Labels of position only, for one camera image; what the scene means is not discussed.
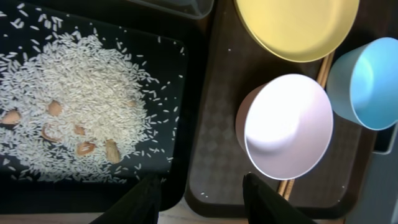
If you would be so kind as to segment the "pile of rice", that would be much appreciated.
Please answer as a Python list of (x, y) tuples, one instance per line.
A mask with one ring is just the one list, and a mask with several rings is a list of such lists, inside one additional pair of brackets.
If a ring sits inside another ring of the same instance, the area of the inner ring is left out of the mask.
[[(126, 183), (117, 165), (138, 156), (138, 144), (157, 134), (147, 105), (156, 97), (149, 87), (155, 78), (122, 42), (106, 47), (97, 31), (64, 31), (57, 16), (41, 14), (38, 21), (51, 34), (35, 45), (34, 56), (19, 60), (15, 52), (1, 53), (1, 120), (11, 110), (21, 115), (15, 125), (1, 124), (1, 166), (16, 158), (23, 167), (16, 180)], [(59, 116), (47, 111), (53, 100), (63, 107)], [(60, 142), (41, 136), (45, 124)], [(84, 128), (84, 136), (74, 133), (75, 125)], [(120, 153), (117, 164), (106, 158), (109, 139)], [(95, 150), (78, 156), (83, 142)]]

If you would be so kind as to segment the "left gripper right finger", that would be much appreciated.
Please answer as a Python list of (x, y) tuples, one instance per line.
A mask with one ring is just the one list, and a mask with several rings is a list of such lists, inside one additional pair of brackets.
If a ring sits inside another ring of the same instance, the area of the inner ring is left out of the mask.
[(315, 224), (256, 174), (243, 177), (243, 199), (249, 224)]

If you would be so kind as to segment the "white bowl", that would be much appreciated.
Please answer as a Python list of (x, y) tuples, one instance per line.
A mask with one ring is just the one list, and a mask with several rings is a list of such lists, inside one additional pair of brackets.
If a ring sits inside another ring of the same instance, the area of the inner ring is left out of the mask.
[(314, 79), (286, 74), (243, 99), (235, 132), (261, 174), (275, 180), (296, 179), (325, 155), (333, 134), (333, 110), (325, 90)]

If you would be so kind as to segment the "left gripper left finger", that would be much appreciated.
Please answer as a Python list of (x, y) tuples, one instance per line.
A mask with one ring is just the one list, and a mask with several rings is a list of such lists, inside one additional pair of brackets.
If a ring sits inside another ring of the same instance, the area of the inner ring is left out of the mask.
[(161, 199), (158, 175), (148, 175), (90, 224), (157, 224)]

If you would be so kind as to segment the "light blue bowl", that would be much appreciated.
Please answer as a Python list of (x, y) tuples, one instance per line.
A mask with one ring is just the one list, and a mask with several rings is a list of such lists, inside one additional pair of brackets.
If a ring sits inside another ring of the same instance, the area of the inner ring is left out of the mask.
[(375, 131), (395, 125), (397, 39), (376, 39), (342, 55), (331, 67), (326, 92), (344, 119)]

